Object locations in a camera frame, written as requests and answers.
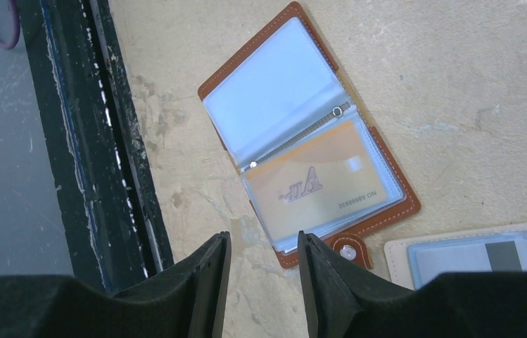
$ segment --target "floor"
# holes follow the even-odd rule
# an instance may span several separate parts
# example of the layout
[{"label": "floor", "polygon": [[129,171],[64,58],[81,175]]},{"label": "floor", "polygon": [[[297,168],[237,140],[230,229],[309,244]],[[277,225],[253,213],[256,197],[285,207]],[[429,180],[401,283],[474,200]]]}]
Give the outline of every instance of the floor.
[{"label": "floor", "polygon": [[[2,1],[2,37],[11,21]],[[72,274],[57,190],[21,34],[0,49],[0,275]]]},{"label": "floor", "polygon": [[[110,0],[175,260],[229,230],[226,337],[306,337],[282,270],[197,97],[287,0]],[[423,210],[367,238],[527,222],[527,0],[302,1]]]}]

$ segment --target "light blue card holder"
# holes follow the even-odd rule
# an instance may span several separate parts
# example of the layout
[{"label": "light blue card holder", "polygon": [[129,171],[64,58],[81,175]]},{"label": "light blue card holder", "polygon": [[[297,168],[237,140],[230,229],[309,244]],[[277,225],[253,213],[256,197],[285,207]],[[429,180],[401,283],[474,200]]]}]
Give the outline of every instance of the light blue card holder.
[{"label": "light blue card holder", "polygon": [[416,289],[445,272],[527,271],[527,231],[411,244]]}]

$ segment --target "card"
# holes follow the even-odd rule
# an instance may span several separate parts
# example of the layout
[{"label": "card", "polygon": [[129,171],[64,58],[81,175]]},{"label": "card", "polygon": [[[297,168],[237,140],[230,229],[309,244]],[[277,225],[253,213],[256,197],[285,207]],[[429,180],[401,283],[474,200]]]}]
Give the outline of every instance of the card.
[{"label": "card", "polygon": [[527,271],[527,240],[520,236],[413,244],[408,251],[417,289],[445,272]]},{"label": "card", "polygon": [[245,172],[272,242],[387,199],[353,121],[346,121]]}]

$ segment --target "snap button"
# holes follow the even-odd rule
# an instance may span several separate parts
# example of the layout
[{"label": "snap button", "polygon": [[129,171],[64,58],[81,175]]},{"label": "snap button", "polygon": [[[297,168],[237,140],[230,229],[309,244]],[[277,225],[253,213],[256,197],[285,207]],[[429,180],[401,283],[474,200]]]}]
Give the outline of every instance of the snap button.
[{"label": "snap button", "polygon": [[342,232],[329,238],[327,243],[344,259],[348,259],[366,269],[373,268],[373,262],[367,252],[367,246],[357,235]]},{"label": "snap button", "polygon": [[340,256],[348,259],[349,261],[356,258],[356,249],[346,244],[340,249]]}]

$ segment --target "gray surface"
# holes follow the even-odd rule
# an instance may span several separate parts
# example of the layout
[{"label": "gray surface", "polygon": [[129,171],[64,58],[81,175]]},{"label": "gray surface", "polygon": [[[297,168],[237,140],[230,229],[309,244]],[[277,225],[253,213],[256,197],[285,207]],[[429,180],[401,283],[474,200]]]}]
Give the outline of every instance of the gray surface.
[{"label": "gray surface", "polygon": [[[0,1],[0,35],[10,27]],[[0,275],[42,273],[71,275],[72,266],[21,36],[0,49]]]},{"label": "gray surface", "polygon": [[485,244],[491,271],[522,271],[515,241]]}]

